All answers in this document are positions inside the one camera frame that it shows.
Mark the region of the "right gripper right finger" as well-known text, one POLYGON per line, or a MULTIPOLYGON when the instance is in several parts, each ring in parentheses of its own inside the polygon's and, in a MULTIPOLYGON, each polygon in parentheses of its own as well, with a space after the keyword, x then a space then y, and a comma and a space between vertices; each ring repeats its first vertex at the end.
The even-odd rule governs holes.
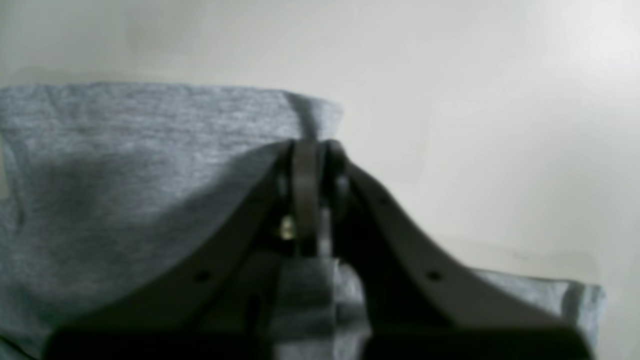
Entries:
POLYGON ((362 360, 591 360, 573 325, 482 280, 441 249, 336 140, 320 145, 334 252, 365 291, 362 360))

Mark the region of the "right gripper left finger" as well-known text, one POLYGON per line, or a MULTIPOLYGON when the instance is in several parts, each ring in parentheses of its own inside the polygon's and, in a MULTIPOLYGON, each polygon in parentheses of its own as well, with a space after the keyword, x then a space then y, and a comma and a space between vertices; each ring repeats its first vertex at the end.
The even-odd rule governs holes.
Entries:
POLYGON ((226 223, 182 262, 102 309, 58 328, 47 360, 271 360, 268 325, 293 207, 298 144, 278 157, 226 223))

